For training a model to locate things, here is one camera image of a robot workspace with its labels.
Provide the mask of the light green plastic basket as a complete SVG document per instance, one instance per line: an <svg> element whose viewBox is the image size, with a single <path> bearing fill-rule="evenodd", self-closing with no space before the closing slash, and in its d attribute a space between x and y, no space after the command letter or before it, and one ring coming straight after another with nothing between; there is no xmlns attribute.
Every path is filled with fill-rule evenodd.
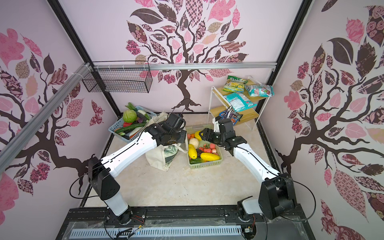
<svg viewBox="0 0 384 240"><path fill-rule="evenodd" d="M202 131L203 129L205 128L208 128L208 129L214 129L214 125L213 124L205 124L205 125L195 125L195 126L188 126L186 127L186 131L187 131L187 140L186 140L186 144L187 144L187 150L189 149L188 145L189 145L189 139L195 134L196 131ZM200 141L200 144L199 144L199 147L196 149L197 150L197 153L198 153L198 158L200 158L200 155L202 153L205 153L205 149L207 148L210 148L211 150L213 148L211 148L211 143L210 142L207 142L207 141ZM220 160L218 161L212 161L212 162L204 162L204 163L201 163L201 164L194 164L194 165L191 165L189 163L189 160L191 159L189 157L189 155L187 154L187 158L188 158L188 163L189 163L189 166L191 169L198 169L198 168L204 168L204 167L209 167L209 166L215 166L215 165L219 165L221 164L222 160L223 160L223 155L221 153L221 150L220 148L218 147L218 145L215 145L215 152L213 152L213 154L217 154L221 157Z"/></svg>

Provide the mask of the beige canvas grocery bag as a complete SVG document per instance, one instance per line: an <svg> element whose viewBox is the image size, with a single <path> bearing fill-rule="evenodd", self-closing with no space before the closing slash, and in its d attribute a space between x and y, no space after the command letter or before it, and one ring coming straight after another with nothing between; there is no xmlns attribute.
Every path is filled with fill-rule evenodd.
<svg viewBox="0 0 384 240"><path fill-rule="evenodd" d="M160 123L161 121L165 121L168 115L169 114L167 113L160 113L158 116L152 118L149 121L148 126L154 123ZM169 146L163 146L163 145L157 146L157 143L156 143L156 146L154 149L145 153L146 159L151 167L166 172L169 170L172 164L172 161L176 157L177 153L187 152L182 149L182 144L173 144Z"/></svg>

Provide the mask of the green cabbage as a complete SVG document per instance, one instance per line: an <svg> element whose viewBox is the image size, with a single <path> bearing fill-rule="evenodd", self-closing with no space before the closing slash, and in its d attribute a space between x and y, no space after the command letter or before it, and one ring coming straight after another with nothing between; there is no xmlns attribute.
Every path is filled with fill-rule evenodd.
<svg viewBox="0 0 384 240"><path fill-rule="evenodd" d="M128 109L123 113L123 121L125 123L131 123L132 124L133 122L135 122L137 120L137 117L138 117L137 113L134 110Z"/></svg>

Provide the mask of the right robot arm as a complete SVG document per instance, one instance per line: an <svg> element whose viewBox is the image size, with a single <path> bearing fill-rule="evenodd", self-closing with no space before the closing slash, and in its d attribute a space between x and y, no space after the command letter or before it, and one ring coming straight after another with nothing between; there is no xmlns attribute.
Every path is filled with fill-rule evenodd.
<svg viewBox="0 0 384 240"><path fill-rule="evenodd" d="M214 128L204 128L198 135L203 141L224 148L242 162L260 183L257 213L273 220L293 210L297 206L294 181L288 174L281 174L267 164L248 144L246 139L237 136L229 119L215 121Z"/></svg>

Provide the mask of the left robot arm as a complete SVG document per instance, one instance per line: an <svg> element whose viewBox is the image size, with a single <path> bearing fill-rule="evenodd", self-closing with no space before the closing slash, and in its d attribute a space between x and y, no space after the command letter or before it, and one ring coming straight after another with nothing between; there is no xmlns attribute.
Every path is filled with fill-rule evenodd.
<svg viewBox="0 0 384 240"><path fill-rule="evenodd" d="M145 125L139 137L115 153L89 161L88 179L97 196L105 202L122 225L128 224L133 212L124 200L116 177L131 163L158 146L184 143L187 138L186 121L171 113L165 121Z"/></svg>

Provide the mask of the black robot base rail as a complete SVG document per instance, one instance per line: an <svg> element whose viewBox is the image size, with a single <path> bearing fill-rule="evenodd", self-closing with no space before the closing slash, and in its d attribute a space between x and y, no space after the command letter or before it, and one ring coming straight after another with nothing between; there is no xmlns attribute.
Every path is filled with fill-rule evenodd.
<svg viewBox="0 0 384 240"><path fill-rule="evenodd" d="M301 207L284 218L268 220L262 214L246 215L236 205L132 207L133 218L122 225L107 208L69 210L56 236L68 240L73 229L240 226L243 240L313 240L315 236Z"/></svg>

